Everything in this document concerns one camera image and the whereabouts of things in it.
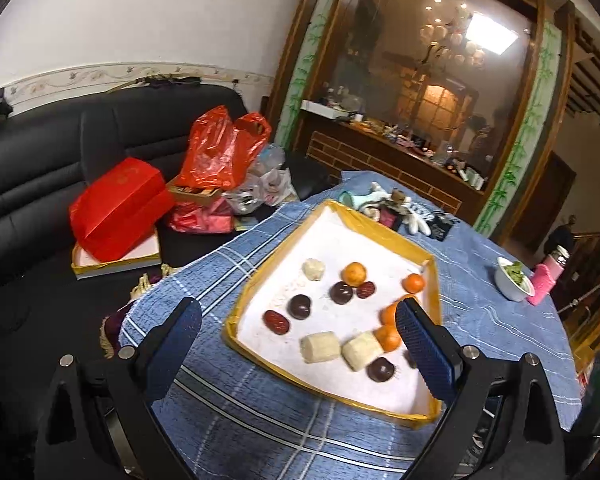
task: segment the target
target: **black leather sofa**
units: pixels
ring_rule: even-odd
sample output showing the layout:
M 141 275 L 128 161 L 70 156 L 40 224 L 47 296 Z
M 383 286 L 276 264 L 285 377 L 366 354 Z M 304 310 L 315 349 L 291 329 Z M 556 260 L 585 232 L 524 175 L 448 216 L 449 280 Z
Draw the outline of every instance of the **black leather sofa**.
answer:
M 180 169 L 191 123 L 224 104 L 246 113 L 240 96 L 214 85 L 133 88 L 44 105 L 0 127 L 0 444 L 30 452 L 43 397 L 58 359 L 101 358 L 103 317 L 128 301 L 145 269 L 78 282 L 69 204 L 126 156 L 165 179 Z M 329 187 L 323 168 L 288 154 L 301 199 Z M 256 216 L 268 216 L 263 206 Z M 233 235 L 184 235 L 158 224 L 162 259 L 182 266 Z

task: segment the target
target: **silver bolt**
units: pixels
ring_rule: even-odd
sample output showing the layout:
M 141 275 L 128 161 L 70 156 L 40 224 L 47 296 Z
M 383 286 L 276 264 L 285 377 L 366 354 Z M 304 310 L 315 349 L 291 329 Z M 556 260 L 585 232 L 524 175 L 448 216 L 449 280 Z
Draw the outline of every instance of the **silver bolt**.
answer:
M 60 358 L 60 366 L 67 368 L 68 366 L 71 366 L 72 364 L 74 364 L 74 356 L 72 356 L 71 354 L 63 355 Z
M 127 346 L 123 346 L 118 351 L 118 357 L 120 359 L 131 359 L 135 353 L 136 353 L 136 349 L 133 348 L 131 345 L 127 345 Z
M 467 345 L 462 347 L 462 353 L 469 359 L 475 359 L 480 355 L 480 350 L 473 345 Z
M 538 359 L 536 354 L 525 354 L 525 361 L 532 366 L 538 366 L 540 364 L 540 359 Z

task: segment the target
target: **large wall mirror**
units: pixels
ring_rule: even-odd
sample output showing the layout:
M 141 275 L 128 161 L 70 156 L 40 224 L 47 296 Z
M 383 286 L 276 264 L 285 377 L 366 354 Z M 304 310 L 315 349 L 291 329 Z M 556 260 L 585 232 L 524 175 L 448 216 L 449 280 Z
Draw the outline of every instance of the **large wall mirror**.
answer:
M 410 126 L 434 150 L 446 142 L 491 174 L 533 23 L 496 0 L 356 0 L 349 13 L 321 96 Z

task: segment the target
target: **doorway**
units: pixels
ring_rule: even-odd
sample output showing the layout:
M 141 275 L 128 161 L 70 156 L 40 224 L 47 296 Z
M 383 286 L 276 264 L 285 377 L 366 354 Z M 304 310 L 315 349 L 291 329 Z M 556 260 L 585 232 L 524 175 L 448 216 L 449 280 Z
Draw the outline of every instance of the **doorway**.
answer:
M 536 189 L 513 227 L 511 238 L 535 253 L 560 213 L 575 178 L 575 171 L 551 152 Z

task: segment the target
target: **green leafy vegetable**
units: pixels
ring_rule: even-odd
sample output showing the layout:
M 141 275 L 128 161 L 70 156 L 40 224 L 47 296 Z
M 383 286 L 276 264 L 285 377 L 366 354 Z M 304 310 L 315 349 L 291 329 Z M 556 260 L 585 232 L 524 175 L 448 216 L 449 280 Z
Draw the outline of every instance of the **green leafy vegetable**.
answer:
M 525 275 L 522 272 L 522 264 L 520 262 L 513 262 L 510 266 L 504 267 L 504 271 L 517 286 L 522 286 L 522 283 L 525 281 Z

